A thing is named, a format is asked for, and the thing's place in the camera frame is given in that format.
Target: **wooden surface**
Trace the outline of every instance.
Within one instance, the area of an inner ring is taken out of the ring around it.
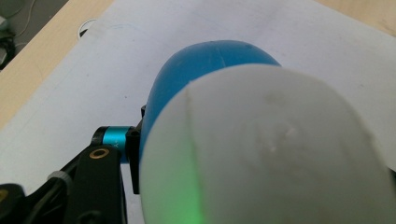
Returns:
[[[389,35],[396,36],[396,0],[316,0]],[[78,42],[78,27],[99,17],[113,0],[69,0],[0,73],[0,129]]]

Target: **white rounded object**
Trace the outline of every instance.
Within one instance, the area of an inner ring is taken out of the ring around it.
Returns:
[[[317,79],[259,64],[219,70],[179,92],[151,129],[146,224],[396,223],[372,140]]]

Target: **gray floor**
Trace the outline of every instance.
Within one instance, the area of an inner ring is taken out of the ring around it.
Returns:
[[[12,14],[19,5],[22,5],[20,11],[7,18],[9,21],[9,31],[11,33],[19,34],[23,30],[28,21],[29,10],[33,1],[34,0],[0,0],[0,15],[2,17]],[[21,35],[14,37],[14,43],[17,45],[17,52],[20,52],[25,46],[24,44],[35,37],[66,2],[67,0],[35,0],[30,22],[26,30]]]

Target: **white paper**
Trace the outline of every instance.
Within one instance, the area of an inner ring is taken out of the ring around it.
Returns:
[[[284,67],[331,85],[396,168],[394,37],[310,0],[116,0],[1,130],[0,183],[31,193],[98,127],[136,125],[166,60],[219,39],[254,44]],[[129,174],[124,182],[130,223],[143,223]]]

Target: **white surface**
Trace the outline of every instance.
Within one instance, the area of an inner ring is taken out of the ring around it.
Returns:
[[[0,132],[0,183],[30,193],[97,127],[136,125],[165,61],[218,39],[247,41],[324,80],[357,109],[396,168],[394,37],[309,0],[116,0]],[[134,199],[129,215],[139,207]],[[141,223],[136,217],[130,223]]]
[[[149,224],[396,222],[393,182],[355,111],[285,68],[234,66],[191,82],[144,153]]]

